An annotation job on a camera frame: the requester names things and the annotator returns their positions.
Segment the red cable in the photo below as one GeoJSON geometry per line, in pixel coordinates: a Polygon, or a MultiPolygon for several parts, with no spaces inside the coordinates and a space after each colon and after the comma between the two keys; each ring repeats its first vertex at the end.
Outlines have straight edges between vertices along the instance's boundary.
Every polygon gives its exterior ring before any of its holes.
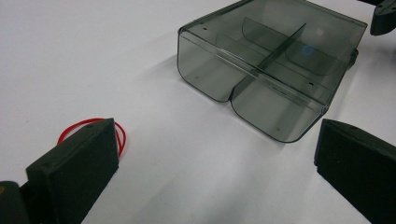
{"type": "MultiPolygon", "coordinates": [[[[89,123],[93,123],[93,122],[96,122],[96,121],[99,121],[99,120],[102,120],[102,119],[99,119],[99,118],[95,118],[95,119],[84,119],[83,121],[80,121],[79,123],[75,123],[75,124],[73,124],[72,126],[66,128],[66,129],[61,133],[61,136],[59,136],[57,145],[61,144],[62,141],[66,138],[66,136],[67,136],[71,131],[75,130],[77,127],[79,127],[79,126],[81,126],[81,125],[83,125],[83,124],[89,124],[89,123]]],[[[118,132],[117,129],[116,129],[117,143],[119,144],[119,157],[121,157],[122,151],[124,150],[125,144],[126,144],[126,133],[125,133],[125,131],[123,130],[123,128],[122,128],[117,122],[114,122],[114,123],[116,124],[117,128],[119,128],[119,129],[121,130],[121,133],[122,133],[122,142],[121,142],[119,132],[118,132]]]]}

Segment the gray tinted plastic container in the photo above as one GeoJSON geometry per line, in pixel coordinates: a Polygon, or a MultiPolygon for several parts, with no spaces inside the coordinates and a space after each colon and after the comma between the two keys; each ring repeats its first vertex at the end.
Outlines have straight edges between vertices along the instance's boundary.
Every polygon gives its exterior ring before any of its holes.
{"type": "Polygon", "coordinates": [[[327,112],[366,27],[306,1],[240,1],[179,29],[177,66],[196,89],[294,142],[327,112]]]}

